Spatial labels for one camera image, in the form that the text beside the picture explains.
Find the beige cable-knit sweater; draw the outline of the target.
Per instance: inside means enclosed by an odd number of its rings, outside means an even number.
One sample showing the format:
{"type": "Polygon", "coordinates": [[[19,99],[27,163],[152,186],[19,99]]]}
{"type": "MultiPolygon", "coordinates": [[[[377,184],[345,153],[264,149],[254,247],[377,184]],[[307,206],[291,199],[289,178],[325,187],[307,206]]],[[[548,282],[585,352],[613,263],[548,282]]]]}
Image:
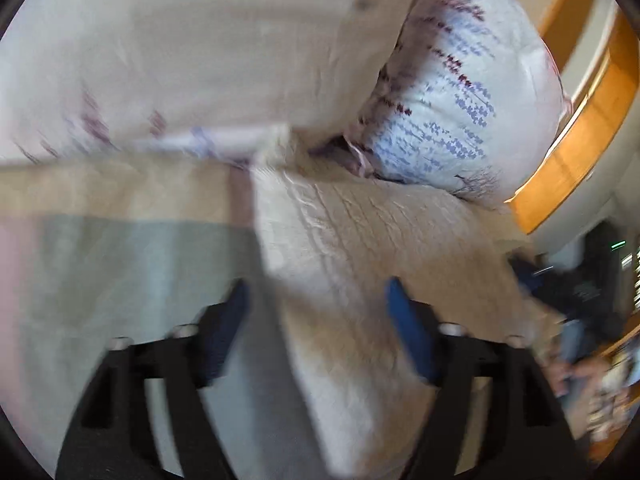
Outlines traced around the beige cable-knit sweater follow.
{"type": "Polygon", "coordinates": [[[292,144],[248,169],[157,154],[3,168],[1,221],[47,214],[253,231],[323,479],[398,477],[433,402],[387,316],[390,278],[478,338],[543,354],[559,330],[506,261],[527,244],[509,211],[360,179],[292,144]]]}

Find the patterned bed sheet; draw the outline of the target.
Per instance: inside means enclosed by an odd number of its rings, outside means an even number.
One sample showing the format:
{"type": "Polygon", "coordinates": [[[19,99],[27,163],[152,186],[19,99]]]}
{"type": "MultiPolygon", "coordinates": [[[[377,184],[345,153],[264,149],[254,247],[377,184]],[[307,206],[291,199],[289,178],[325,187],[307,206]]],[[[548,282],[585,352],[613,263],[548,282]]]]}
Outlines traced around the patterned bed sheet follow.
{"type": "Polygon", "coordinates": [[[254,232],[70,214],[1,221],[1,405],[40,465],[111,339],[160,339],[238,278],[252,306],[203,393],[224,452],[242,479],[326,478],[254,232]]]}

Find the right floral pillow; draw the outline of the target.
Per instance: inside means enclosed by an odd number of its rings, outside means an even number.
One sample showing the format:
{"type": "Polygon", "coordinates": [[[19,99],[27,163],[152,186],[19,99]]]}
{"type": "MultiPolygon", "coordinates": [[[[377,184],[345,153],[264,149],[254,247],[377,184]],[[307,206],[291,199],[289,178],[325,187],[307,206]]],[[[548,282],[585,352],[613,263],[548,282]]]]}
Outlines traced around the right floral pillow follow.
{"type": "Polygon", "coordinates": [[[535,173],[569,109],[518,0],[414,0],[344,136],[379,178],[497,207],[535,173]]]}

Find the floral pillow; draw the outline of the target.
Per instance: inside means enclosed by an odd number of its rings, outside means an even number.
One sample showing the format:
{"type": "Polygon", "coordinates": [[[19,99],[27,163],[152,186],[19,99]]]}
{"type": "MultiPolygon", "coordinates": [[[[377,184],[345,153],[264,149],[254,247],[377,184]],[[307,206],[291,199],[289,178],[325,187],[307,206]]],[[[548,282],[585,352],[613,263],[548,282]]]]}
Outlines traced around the floral pillow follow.
{"type": "Polygon", "coordinates": [[[319,144],[353,120],[413,0],[1,0],[1,159],[319,144]]]}
{"type": "Polygon", "coordinates": [[[569,109],[518,0],[414,0],[344,136],[379,178],[497,207],[535,173],[569,109]]]}

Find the left floral pillow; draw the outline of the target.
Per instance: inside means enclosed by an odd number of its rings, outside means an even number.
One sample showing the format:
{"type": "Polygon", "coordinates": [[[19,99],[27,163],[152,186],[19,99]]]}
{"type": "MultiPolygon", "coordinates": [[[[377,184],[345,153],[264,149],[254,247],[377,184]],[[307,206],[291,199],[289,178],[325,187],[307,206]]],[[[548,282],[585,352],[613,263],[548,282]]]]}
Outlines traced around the left floral pillow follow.
{"type": "Polygon", "coordinates": [[[353,120],[413,0],[1,0],[1,159],[319,144],[353,120]]]}

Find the wooden headboard frame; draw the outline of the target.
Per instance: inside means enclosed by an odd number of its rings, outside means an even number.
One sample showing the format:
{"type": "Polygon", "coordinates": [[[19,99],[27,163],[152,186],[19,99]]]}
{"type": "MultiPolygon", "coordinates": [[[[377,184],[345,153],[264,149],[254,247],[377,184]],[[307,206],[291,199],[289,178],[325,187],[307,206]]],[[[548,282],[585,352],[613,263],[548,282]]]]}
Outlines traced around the wooden headboard frame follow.
{"type": "MultiPolygon", "coordinates": [[[[623,125],[639,92],[639,0],[613,0],[613,18],[573,111],[546,159],[509,200],[518,226],[532,234],[575,192],[623,125]]],[[[593,0],[554,0],[539,30],[559,68],[584,31],[593,0]]]]}

